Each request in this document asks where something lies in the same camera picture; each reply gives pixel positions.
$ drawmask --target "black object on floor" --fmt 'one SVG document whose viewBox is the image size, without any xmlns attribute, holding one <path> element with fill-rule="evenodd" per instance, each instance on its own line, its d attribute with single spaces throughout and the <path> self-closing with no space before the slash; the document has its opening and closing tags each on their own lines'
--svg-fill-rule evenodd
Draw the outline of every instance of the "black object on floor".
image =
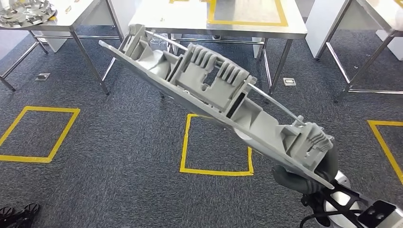
<svg viewBox="0 0 403 228">
<path fill-rule="evenodd" d="M 16 214 L 11 207 L 0 209 L 0 228 L 30 228 L 40 206 L 37 203 L 30 203 Z"/>
</svg>

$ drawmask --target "wheel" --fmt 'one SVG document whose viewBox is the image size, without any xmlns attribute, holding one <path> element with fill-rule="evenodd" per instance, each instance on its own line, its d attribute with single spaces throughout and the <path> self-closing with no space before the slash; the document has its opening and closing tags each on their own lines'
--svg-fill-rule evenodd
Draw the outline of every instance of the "wheel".
<svg viewBox="0 0 403 228">
<path fill-rule="evenodd" d="M 24 207 L 24 209 L 29 211 L 32 214 L 36 214 L 40 209 L 40 205 L 37 203 L 30 203 L 30 204 L 26 205 Z"/>
<path fill-rule="evenodd" d="M 8 217 L 14 214 L 14 208 L 12 207 L 4 207 L 0 209 L 0 218 Z"/>
</svg>

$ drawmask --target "table top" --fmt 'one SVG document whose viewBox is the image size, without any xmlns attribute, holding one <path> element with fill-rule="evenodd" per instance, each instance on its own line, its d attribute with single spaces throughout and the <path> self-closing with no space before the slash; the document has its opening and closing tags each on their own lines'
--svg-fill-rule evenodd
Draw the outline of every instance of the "table top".
<svg viewBox="0 0 403 228">
<path fill-rule="evenodd" d="M 129 24 L 162 33 L 304 38 L 295 0 L 133 0 Z"/>
<path fill-rule="evenodd" d="M 386 32 L 403 31 L 403 7 L 399 0 L 357 0 Z"/>
<path fill-rule="evenodd" d="M 3 28 L 10 30 L 71 31 L 97 7 L 101 0 L 49 0 L 57 12 L 50 20 L 25 28 Z"/>
</svg>

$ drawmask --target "yellow tape square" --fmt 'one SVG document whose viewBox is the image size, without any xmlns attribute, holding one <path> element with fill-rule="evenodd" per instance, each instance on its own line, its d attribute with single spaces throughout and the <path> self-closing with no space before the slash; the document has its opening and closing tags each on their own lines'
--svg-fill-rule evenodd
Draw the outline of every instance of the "yellow tape square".
<svg viewBox="0 0 403 228">
<path fill-rule="evenodd" d="M 49 153 L 47 157 L 28 157 L 28 156 L 11 156 L 11 155 L 0 155 L 0 161 L 8 161 L 8 162 L 37 162 L 37 163 L 49 163 L 52 161 L 56 152 L 58 151 L 60 145 L 62 144 L 64 138 L 66 137 L 68 131 L 76 120 L 78 114 L 80 113 L 80 109 L 78 108 L 54 108 L 54 107 L 35 107 L 35 106 L 25 106 L 21 113 L 17 116 L 11 126 L 6 130 L 6 132 L 0 138 L 0 146 L 10 135 L 12 130 L 17 126 L 18 122 L 22 119 L 27 111 L 41 111 L 41 112 L 62 112 L 62 113 L 73 113 L 70 120 L 68 121 L 65 129 L 62 134 L 58 138 L 56 144 L 53 146 L 52 151 Z"/>
<path fill-rule="evenodd" d="M 189 1 L 189 0 L 169 0 L 170 4 L 176 1 Z M 216 20 L 215 11 L 217 6 L 217 0 L 200 0 L 200 2 L 206 2 L 209 4 L 207 23 L 219 24 L 219 25 L 252 25 L 252 26 L 279 26 L 287 27 L 288 22 L 286 15 L 281 4 L 281 0 L 273 0 L 276 5 L 276 10 L 279 17 L 279 22 L 258 22 L 258 21 L 236 21 L 236 20 Z"/>
<path fill-rule="evenodd" d="M 190 121 L 192 117 L 197 117 L 196 114 L 188 114 L 186 118 L 186 128 L 185 135 L 183 137 L 183 148 L 182 148 L 182 159 L 179 172 L 195 173 L 195 174 L 205 174 L 205 175 L 219 175 L 219 176 L 252 176 L 253 175 L 253 165 L 252 165 L 252 148 L 248 147 L 248 171 L 215 171 L 215 170 L 199 170 L 199 169 L 189 169 L 185 167 L 186 164 L 186 153 L 188 147 L 188 137 L 190 129 Z"/>
<path fill-rule="evenodd" d="M 397 121 L 377 121 L 377 120 L 367 120 L 369 126 L 371 127 L 371 130 L 374 132 L 374 135 L 376 139 L 378 140 L 379 144 L 382 147 L 382 150 L 385 152 L 386 157 L 388 158 L 390 164 L 392 165 L 392 168 L 397 174 L 397 177 L 399 178 L 400 182 L 403 184 L 403 173 L 402 170 L 400 169 L 399 165 L 396 162 L 396 159 L 393 157 L 389 147 L 386 145 L 385 140 L 381 136 L 381 133 L 379 132 L 378 128 L 376 126 L 381 125 L 381 126 L 403 126 L 403 122 L 397 122 Z"/>
<path fill-rule="evenodd" d="M 403 0 L 394 0 L 400 7 L 403 8 Z"/>
</svg>

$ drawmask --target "floor socket cover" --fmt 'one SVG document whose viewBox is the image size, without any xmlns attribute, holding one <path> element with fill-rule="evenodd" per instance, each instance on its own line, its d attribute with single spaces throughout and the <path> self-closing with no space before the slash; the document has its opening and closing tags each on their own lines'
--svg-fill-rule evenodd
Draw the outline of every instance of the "floor socket cover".
<svg viewBox="0 0 403 228">
<path fill-rule="evenodd" d="M 297 84 L 295 83 L 295 79 L 291 77 L 285 77 L 283 78 L 284 85 L 285 86 L 296 86 Z"/>
<path fill-rule="evenodd" d="M 50 73 L 38 74 L 38 76 L 35 79 L 35 81 L 46 81 L 48 79 L 49 75 L 50 75 Z"/>
</svg>

